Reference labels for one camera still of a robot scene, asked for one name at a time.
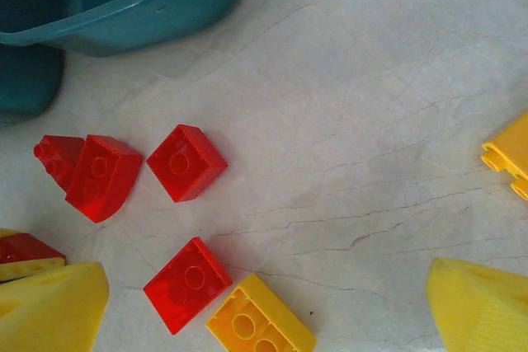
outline yellow triangular piece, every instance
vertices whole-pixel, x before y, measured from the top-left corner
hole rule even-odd
[[[0,282],[40,274],[41,272],[64,267],[64,264],[65,260],[62,257],[0,264]]]
[[[447,352],[528,352],[528,277],[435,259],[426,294]]]
[[[108,301],[99,263],[68,265],[0,285],[0,350],[88,352]]]

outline lego brick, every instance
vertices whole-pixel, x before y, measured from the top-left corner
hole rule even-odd
[[[17,261],[14,263],[0,264],[0,282],[36,275],[41,272],[46,272],[55,268],[64,267],[65,264],[66,260],[62,257],[55,257],[52,259]]]
[[[66,200],[94,223],[117,212],[128,197],[143,155],[109,136],[88,135]]]
[[[67,265],[0,285],[0,350],[89,352],[108,302],[99,263]]]
[[[176,334],[233,281],[198,237],[144,287],[171,334]]]
[[[0,265],[17,261],[66,257],[30,234],[19,232],[0,238]]]
[[[528,199],[528,113],[502,131],[496,138],[483,143],[482,160],[494,171],[506,169],[515,180],[512,189]]]
[[[528,352],[528,277],[435,259],[426,295],[446,350]]]
[[[33,148],[33,154],[57,184],[67,191],[83,145],[83,138],[44,135],[40,143]]]
[[[317,338],[255,275],[249,275],[206,322],[230,352],[311,352]]]
[[[195,199],[228,166],[199,128],[181,124],[152,153],[147,164],[174,202]]]

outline white marble floor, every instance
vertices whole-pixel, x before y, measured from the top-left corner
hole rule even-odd
[[[528,274],[528,204],[479,160],[526,109],[528,0],[242,0],[195,37],[70,55],[53,107],[0,130],[0,217],[103,263],[96,352],[223,350],[204,327],[223,298],[170,336],[142,291],[194,236],[235,282],[257,272],[318,352],[440,351],[433,257]],[[174,204],[144,167],[99,225],[31,153],[43,134],[108,134],[149,155],[180,123],[228,171]]]

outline yellow plastic piece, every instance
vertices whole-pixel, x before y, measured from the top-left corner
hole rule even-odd
[[[515,177],[512,189],[528,199],[528,113],[482,147],[482,161],[494,171],[510,172]]]
[[[229,352],[311,352],[317,338],[255,275],[205,324]]]
[[[447,352],[528,352],[528,277],[435,259],[426,294]]]
[[[62,257],[0,264],[0,282],[36,275],[41,272],[64,267],[64,264],[64,259]]]
[[[99,263],[68,265],[0,285],[0,350],[89,352],[108,301]]]
[[[7,228],[0,228],[0,238],[9,237],[10,235],[20,234],[20,231],[8,230]]]

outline lego stud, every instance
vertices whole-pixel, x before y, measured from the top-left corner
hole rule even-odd
[[[185,283],[193,290],[200,289],[205,283],[204,273],[195,266],[187,268],[185,271]]]
[[[512,189],[521,196],[521,198],[528,200],[528,181],[519,177],[511,184]]]
[[[255,352],[277,352],[277,348],[269,340],[259,340],[255,344]]]
[[[103,157],[95,157],[92,161],[92,174],[103,177],[106,174],[107,161]]]
[[[175,305],[183,305],[187,300],[185,289],[179,284],[174,284],[168,290],[168,296]]]
[[[189,160],[183,153],[174,153],[169,160],[169,167],[174,175],[183,175],[189,169]]]
[[[38,143],[33,147],[33,155],[39,159],[50,158],[54,156],[54,150],[48,144]]]
[[[49,175],[57,175],[62,171],[63,164],[61,161],[53,160],[46,164],[45,170]]]
[[[255,335],[255,324],[248,315],[239,314],[233,318],[233,332],[242,340],[251,340]]]
[[[500,172],[506,167],[506,161],[495,150],[489,148],[480,157],[484,163],[495,172]]]
[[[87,199],[96,198],[99,195],[99,187],[97,186],[97,182],[93,179],[88,179],[85,181],[82,188],[82,193]]]

